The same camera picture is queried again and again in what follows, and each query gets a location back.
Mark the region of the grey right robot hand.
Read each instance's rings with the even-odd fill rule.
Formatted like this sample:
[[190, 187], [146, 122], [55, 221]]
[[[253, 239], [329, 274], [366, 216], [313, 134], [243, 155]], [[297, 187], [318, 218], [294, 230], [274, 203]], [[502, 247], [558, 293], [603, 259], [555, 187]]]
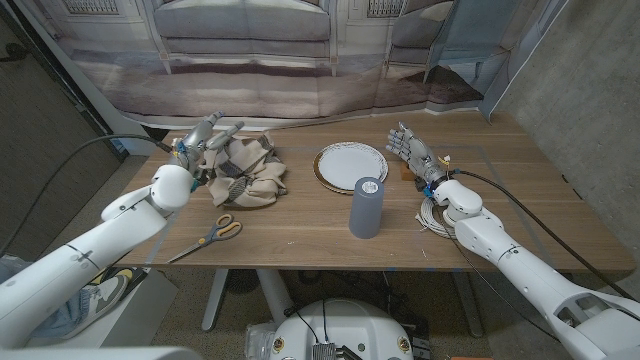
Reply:
[[389, 131], [386, 149], [405, 161], [410, 171], [427, 184], [447, 179], [432, 149], [403, 122], [399, 122], [398, 126], [399, 130]]

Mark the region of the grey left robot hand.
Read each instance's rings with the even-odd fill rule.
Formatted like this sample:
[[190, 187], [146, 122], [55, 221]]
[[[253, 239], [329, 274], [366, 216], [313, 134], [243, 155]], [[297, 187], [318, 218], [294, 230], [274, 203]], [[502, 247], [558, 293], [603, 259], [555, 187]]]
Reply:
[[223, 147], [244, 127], [244, 122], [239, 121], [214, 135], [214, 126], [223, 116], [222, 112], [215, 112], [196, 125], [186, 136], [177, 138], [172, 145], [168, 164], [179, 166], [194, 175], [204, 161], [206, 151]]

